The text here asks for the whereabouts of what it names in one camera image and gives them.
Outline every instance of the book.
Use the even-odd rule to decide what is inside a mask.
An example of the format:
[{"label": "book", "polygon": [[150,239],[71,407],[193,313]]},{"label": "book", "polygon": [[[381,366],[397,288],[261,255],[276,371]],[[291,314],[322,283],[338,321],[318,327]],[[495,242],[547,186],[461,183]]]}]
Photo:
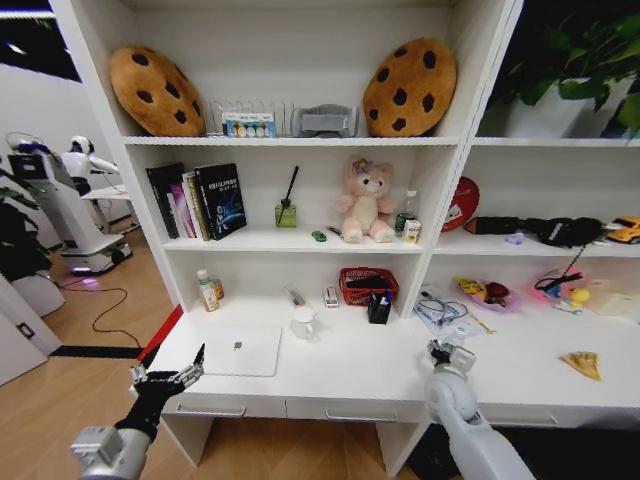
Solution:
[{"label": "book", "polygon": [[211,238],[220,240],[247,224],[235,163],[194,170]]},{"label": "book", "polygon": [[176,201],[173,198],[173,194],[171,192],[167,193],[167,201],[169,202],[169,208],[171,209],[171,216],[173,220],[176,222],[176,229],[178,230],[178,236],[181,238],[189,238],[187,232],[184,229],[184,225],[180,221],[180,216],[178,215],[178,209],[176,208]]},{"label": "book", "polygon": [[176,217],[178,229],[180,229],[180,227],[183,228],[186,238],[196,238],[193,223],[191,223],[191,216],[189,215],[189,209],[187,208],[187,199],[182,190],[182,183],[172,183],[169,187],[171,188],[171,194],[173,195],[178,214]]},{"label": "book", "polygon": [[187,202],[187,210],[189,211],[189,219],[191,220],[191,225],[193,225],[193,234],[195,238],[202,238],[202,232],[200,231],[200,225],[198,224],[198,220],[196,218],[195,207],[193,206],[193,198],[191,198],[191,191],[189,190],[189,184],[186,179],[187,173],[182,175],[182,191],[184,192],[184,199]]},{"label": "book", "polygon": [[187,182],[187,186],[189,187],[189,193],[191,197],[191,202],[193,203],[193,209],[196,216],[196,224],[202,234],[202,239],[207,241],[211,239],[211,234],[209,233],[209,224],[207,223],[207,217],[204,212],[204,205],[200,195],[200,189],[196,184],[196,174],[195,172],[185,173],[183,175]]},{"label": "book", "polygon": [[178,238],[178,225],[171,211],[167,193],[171,193],[170,185],[179,182],[184,172],[182,163],[172,163],[161,167],[147,168],[147,177],[156,197],[162,221],[167,228],[169,238]]}]

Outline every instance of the red basket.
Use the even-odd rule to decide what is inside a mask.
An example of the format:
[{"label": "red basket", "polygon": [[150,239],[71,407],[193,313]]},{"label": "red basket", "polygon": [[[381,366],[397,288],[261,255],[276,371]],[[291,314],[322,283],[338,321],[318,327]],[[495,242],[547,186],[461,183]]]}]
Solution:
[{"label": "red basket", "polygon": [[[349,288],[347,287],[347,278],[350,280],[362,280],[364,278],[373,277],[374,275],[380,275],[389,284],[389,288]],[[392,273],[389,270],[382,268],[343,268],[340,270],[340,290],[342,290],[342,296],[344,302],[347,305],[358,305],[366,307],[369,305],[369,295],[372,293],[384,293],[390,291],[393,298],[398,296],[399,290],[398,282],[393,278]]]}]

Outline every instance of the stuffed animal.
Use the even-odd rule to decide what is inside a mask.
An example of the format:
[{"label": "stuffed animal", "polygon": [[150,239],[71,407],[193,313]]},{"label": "stuffed animal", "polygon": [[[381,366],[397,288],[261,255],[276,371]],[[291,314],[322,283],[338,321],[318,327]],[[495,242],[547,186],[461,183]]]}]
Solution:
[{"label": "stuffed animal", "polygon": [[338,200],[338,209],[346,213],[342,238],[359,243],[363,235],[376,242],[391,242],[395,235],[388,225],[394,206],[389,192],[393,184],[393,165],[373,162],[353,156],[345,170],[347,194]]},{"label": "stuffed animal", "polygon": [[149,47],[118,49],[109,64],[118,101],[151,135],[195,137],[204,131],[202,100],[182,70]]},{"label": "stuffed animal", "polygon": [[449,47],[434,38],[405,43],[382,62],[364,93],[369,134],[428,135],[449,108],[455,86]]}]

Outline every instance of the yellow toy car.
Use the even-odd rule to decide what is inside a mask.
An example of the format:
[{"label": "yellow toy car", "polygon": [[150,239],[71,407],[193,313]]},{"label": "yellow toy car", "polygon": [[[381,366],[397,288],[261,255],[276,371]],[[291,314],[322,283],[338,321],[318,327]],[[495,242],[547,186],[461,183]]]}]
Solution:
[{"label": "yellow toy car", "polygon": [[640,217],[618,217],[611,223],[621,228],[610,232],[607,240],[630,245],[640,243]]}]

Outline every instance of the cookie pillow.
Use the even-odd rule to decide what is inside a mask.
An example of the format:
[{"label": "cookie pillow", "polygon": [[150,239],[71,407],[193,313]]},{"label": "cookie pillow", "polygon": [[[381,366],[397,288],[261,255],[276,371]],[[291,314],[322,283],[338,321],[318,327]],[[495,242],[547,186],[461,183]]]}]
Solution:
[{"label": "cookie pillow", "polygon": [[165,55],[148,47],[118,49],[109,62],[118,101],[152,135],[195,137],[204,131],[202,100]]},{"label": "cookie pillow", "polygon": [[391,53],[364,93],[369,134],[376,137],[427,135],[451,104],[456,62],[449,47],[418,38]]}]

